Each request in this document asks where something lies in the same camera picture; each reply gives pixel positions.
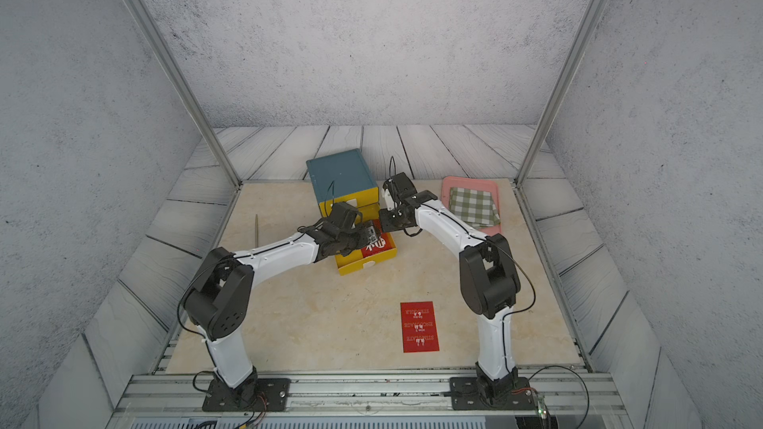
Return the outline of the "yellow bottom drawer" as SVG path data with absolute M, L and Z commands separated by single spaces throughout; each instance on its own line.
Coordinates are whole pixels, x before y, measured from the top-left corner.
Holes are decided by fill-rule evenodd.
M 359 270 L 370 268 L 376 264 L 391 260 L 397 256 L 397 246 L 389 252 L 385 252 L 370 258 L 363 258 L 361 250 L 356 250 L 347 256 L 336 255 L 335 261 L 340 275 L 348 275 Z

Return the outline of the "pink tray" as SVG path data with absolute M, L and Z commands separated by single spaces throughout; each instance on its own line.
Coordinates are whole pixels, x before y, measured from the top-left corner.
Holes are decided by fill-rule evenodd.
M 500 192 L 494 181 L 446 177 L 442 181 L 441 202 L 445 207 L 484 234 L 500 234 Z

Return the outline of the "right aluminium frame post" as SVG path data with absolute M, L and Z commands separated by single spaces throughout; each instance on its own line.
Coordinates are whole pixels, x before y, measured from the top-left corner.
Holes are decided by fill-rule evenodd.
M 554 125 L 554 121 L 556 120 L 556 117 L 558 117 L 558 113 L 560 113 L 564 98 L 573 82 L 575 73 L 582 62 L 586 48 L 601 20 L 607 2 L 608 0 L 589 0 L 588 2 L 572 45 L 570 46 L 564 61 L 564 65 L 560 70 L 558 80 L 552 89 L 550 98 L 548 99 L 546 107 L 536 125 L 536 130 L 534 131 L 529 149 L 520 166 L 515 180 L 517 188 L 522 188 L 524 182 L 530 178 L 534 163 L 536 163 L 536 159 L 538 158 L 538 155 L 540 155 L 540 149 L 542 149 L 542 145 L 548 138 L 548 135 L 552 130 L 552 125 Z

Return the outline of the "red postcard chinese text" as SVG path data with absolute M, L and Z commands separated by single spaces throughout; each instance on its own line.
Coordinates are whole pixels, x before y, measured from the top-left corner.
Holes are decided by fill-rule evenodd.
M 361 249 L 363 258 L 370 258 L 395 249 L 395 244 L 387 232 L 383 232 L 379 220 L 371 220 L 366 227 L 368 242 Z

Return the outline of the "red postcard english text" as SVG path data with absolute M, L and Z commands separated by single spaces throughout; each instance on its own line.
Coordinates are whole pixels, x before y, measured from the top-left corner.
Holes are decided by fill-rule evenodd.
M 401 337 L 405 354 L 439 351 L 435 311 L 431 301 L 401 303 Z

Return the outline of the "yellow top drawer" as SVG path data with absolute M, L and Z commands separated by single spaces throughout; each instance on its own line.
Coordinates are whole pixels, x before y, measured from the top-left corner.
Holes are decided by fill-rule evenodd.
M 339 202 L 346 202 L 357 208 L 363 215 L 363 220 L 377 220 L 379 218 L 380 190 L 378 187 L 343 195 L 338 193 L 336 189 L 330 188 L 328 197 L 319 199 L 321 216 L 329 216 L 333 206 Z

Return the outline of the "green checked cloth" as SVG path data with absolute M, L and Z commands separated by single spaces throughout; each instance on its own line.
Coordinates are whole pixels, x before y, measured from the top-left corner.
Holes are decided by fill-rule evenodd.
M 501 222 L 498 207 L 489 192 L 451 188 L 448 206 L 452 214 L 477 230 L 494 228 Z

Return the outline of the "left aluminium frame post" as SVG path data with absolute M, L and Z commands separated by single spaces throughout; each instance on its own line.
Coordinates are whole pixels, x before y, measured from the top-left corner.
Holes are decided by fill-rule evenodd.
M 232 185 L 239 189 L 242 186 L 242 178 L 228 157 L 223 145 L 220 143 L 213 127 L 210 125 L 198 99 L 195 97 L 186 77 L 173 54 L 167 45 L 164 37 L 159 30 L 155 20 L 148 10 L 144 0 L 122 0 L 129 14 L 140 29 L 142 35 L 147 40 L 155 58 L 157 59 L 162 71 L 169 79 L 175 93 L 177 93 L 184 109 L 188 112 L 194 125 L 197 127 L 205 143 L 210 148 L 213 157 L 223 168 Z

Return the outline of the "yellow drawer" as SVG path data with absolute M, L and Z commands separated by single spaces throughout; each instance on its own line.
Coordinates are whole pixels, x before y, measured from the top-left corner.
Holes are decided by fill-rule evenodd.
M 363 215 L 363 220 L 377 220 L 379 218 L 380 190 L 378 187 L 343 195 L 338 193 L 336 189 L 330 188 L 328 197 L 319 199 L 321 216 L 329 216 L 333 206 L 339 202 L 346 202 L 357 208 Z
M 340 275 L 348 275 L 359 270 L 370 268 L 376 264 L 391 260 L 397 256 L 397 246 L 389 252 L 385 252 L 370 258 L 363 258 L 361 250 L 356 250 L 347 256 L 336 255 L 335 261 Z

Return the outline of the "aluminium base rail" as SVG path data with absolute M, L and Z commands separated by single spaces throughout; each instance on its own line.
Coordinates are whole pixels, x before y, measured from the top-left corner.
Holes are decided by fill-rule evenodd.
M 517 417 L 538 428 L 629 428 L 632 423 L 607 373 L 527 371 L 531 386 L 488 403 L 466 369 L 264 373 L 254 394 L 232 403 L 214 397 L 210 375 L 141 375 L 127 385 L 111 428 L 322 426 L 474 427 L 489 417 Z

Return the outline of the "aluminium frame post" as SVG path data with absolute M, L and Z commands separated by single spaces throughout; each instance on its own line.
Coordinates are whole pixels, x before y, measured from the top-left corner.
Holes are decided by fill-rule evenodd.
M 147 40 L 155 58 L 157 59 L 162 71 L 169 79 L 175 93 L 177 93 L 184 109 L 188 112 L 194 125 L 197 127 L 205 143 L 210 148 L 213 157 L 223 168 L 232 185 L 239 189 L 242 186 L 242 178 L 228 157 L 223 145 L 220 143 L 213 127 L 210 125 L 198 99 L 195 97 L 186 77 L 173 54 L 167 45 L 164 37 L 159 30 L 155 20 L 148 10 L 144 0 L 122 0 L 129 14 L 140 29 L 142 35 Z
M 530 178 L 534 163 L 536 163 L 536 159 L 538 158 L 538 155 L 540 155 L 540 149 L 542 149 L 542 145 L 548 138 L 548 135 L 552 130 L 552 125 L 554 125 L 554 121 L 556 120 L 556 117 L 558 117 L 558 113 L 560 113 L 564 98 L 573 82 L 575 73 L 582 62 L 586 48 L 601 20 L 607 2 L 608 0 L 589 0 L 588 2 L 572 45 L 570 46 L 564 61 L 564 65 L 560 70 L 558 80 L 552 89 L 550 98 L 548 99 L 546 107 L 536 125 L 536 130 L 534 131 L 529 149 L 520 166 L 515 180 L 517 188 L 522 188 L 524 182 Z

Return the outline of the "teal drawer cabinet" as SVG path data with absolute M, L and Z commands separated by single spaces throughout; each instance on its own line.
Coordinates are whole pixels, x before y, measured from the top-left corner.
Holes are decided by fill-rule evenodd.
M 359 149 L 308 160 L 306 165 L 318 206 L 330 188 L 343 195 L 378 187 Z

